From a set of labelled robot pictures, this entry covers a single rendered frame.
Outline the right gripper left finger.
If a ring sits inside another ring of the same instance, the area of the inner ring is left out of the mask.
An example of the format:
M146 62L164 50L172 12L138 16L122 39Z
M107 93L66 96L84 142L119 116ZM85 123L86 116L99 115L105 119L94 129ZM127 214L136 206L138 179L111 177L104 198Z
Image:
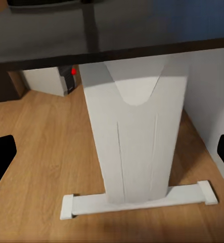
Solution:
M0 137L0 180L17 154L13 135Z

